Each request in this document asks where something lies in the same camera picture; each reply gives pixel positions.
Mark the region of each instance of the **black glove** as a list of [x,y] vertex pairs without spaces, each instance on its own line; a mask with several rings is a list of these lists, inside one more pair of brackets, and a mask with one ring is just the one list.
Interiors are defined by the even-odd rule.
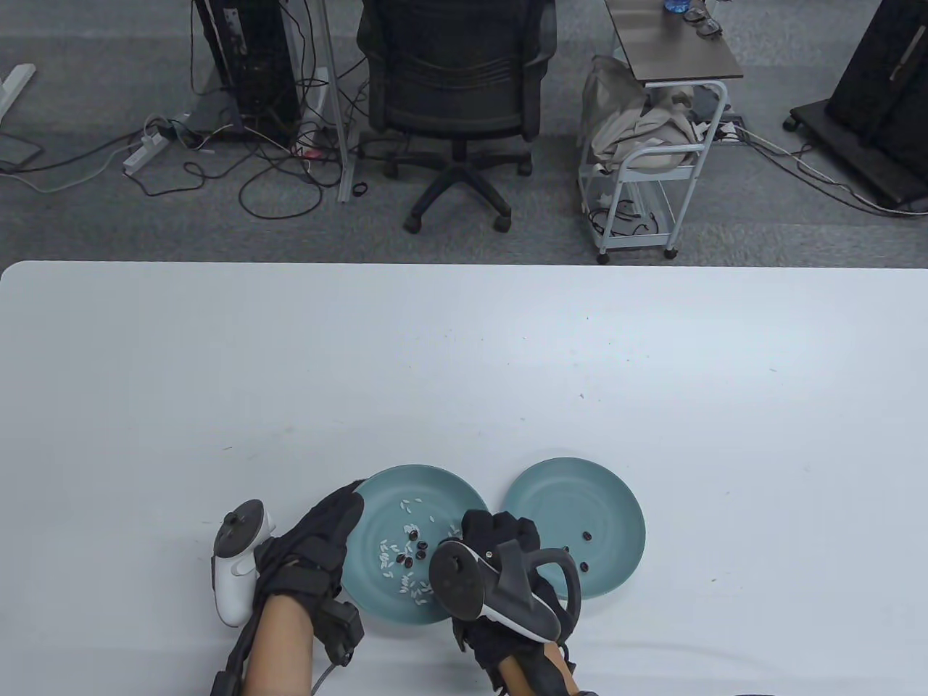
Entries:
[[[516,539],[525,553],[537,551],[541,548],[541,540],[535,523],[525,518],[516,520],[508,512],[490,515],[485,510],[468,510],[461,521],[461,532],[464,543],[485,558],[490,565],[499,570],[499,560],[496,557],[496,547],[503,542]],[[573,630],[570,615],[561,607],[558,596],[551,583],[541,577],[536,571],[529,574],[529,585],[532,592],[543,600],[561,622],[561,632],[568,635]],[[521,636],[502,624],[489,619],[481,618],[477,621],[460,621],[452,619],[452,627],[458,646],[464,651],[464,645],[473,650],[477,664],[490,676],[493,689],[498,690],[505,686],[499,674],[499,663],[510,656],[535,655],[544,652],[541,643]]]
[[345,543],[364,511],[364,498],[354,491],[359,484],[326,496],[293,529],[255,550],[255,610],[271,595],[289,595],[315,624],[319,607],[342,592]]

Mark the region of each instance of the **teal plate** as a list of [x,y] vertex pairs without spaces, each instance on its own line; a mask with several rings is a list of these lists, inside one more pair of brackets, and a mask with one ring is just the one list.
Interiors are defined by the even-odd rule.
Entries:
[[[622,479],[586,459],[548,459],[525,470],[506,493],[503,509],[534,520],[543,548],[567,547],[577,567],[587,564],[580,573],[584,599],[619,587],[644,554],[644,515],[635,496]],[[559,597],[567,596],[560,568],[538,572]]]
[[[448,614],[434,595],[401,593],[402,578],[411,573],[410,587],[422,590],[421,583],[429,580],[429,559],[438,543],[460,534],[461,518],[469,509],[486,509],[480,494],[450,471],[425,464],[383,470],[361,483],[357,492],[364,498],[364,514],[348,537],[342,576],[345,590],[360,609],[396,624],[426,625],[446,619]],[[409,541],[408,527],[412,524],[419,528],[415,542]],[[415,555],[419,541],[429,545],[424,561],[414,560],[411,569],[396,562],[407,542]],[[388,566],[381,568],[384,544]]]

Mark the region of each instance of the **office chair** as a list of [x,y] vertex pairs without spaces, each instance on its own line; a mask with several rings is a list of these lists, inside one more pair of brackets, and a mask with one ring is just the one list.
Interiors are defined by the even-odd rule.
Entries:
[[440,172],[403,227],[413,234],[422,215],[449,187],[473,188],[509,231],[512,209],[481,174],[502,164],[532,173],[532,153],[468,155],[468,141],[521,135],[530,142],[541,120],[541,79],[558,42],[554,0],[364,0],[357,44],[370,70],[368,120],[451,141],[451,162],[437,153],[388,156],[383,172],[401,165]]

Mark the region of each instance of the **forearm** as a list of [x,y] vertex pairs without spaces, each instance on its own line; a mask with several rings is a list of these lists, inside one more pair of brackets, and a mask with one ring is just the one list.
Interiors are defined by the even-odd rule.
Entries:
[[[567,663],[564,662],[564,657],[561,655],[558,646],[554,643],[548,643],[545,646],[545,657],[560,670],[564,677],[567,692],[571,696],[575,696],[580,689],[574,681],[574,675],[567,668]],[[509,691],[510,696],[535,696],[528,685],[528,680],[525,678],[522,668],[519,667],[519,663],[516,662],[514,657],[508,657],[499,664],[499,674],[502,675],[503,681],[506,682],[506,689]]]
[[251,648],[243,696],[306,696],[313,688],[313,622],[290,597],[274,596]]

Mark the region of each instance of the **white cart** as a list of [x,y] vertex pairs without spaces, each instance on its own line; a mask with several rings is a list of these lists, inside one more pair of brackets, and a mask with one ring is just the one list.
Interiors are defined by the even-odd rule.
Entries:
[[[621,166],[608,174],[596,169],[590,156],[589,137],[584,140],[580,155],[577,184],[580,186],[583,214],[593,241],[599,249],[599,264],[609,262],[609,250],[664,247],[664,257],[677,256],[677,239],[699,180],[705,158],[715,139],[722,114],[728,104],[728,89],[718,80],[691,80],[646,83],[655,87],[696,87],[713,90],[718,96],[709,129],[702,142],[690,145],[667,145],[640,148],[632,152]],[[653,174],[635,169],[635,161],[648,155],[687,153],[676,169]],[[688,181],[686,195],[675,211],[664,190],[665,181]]]

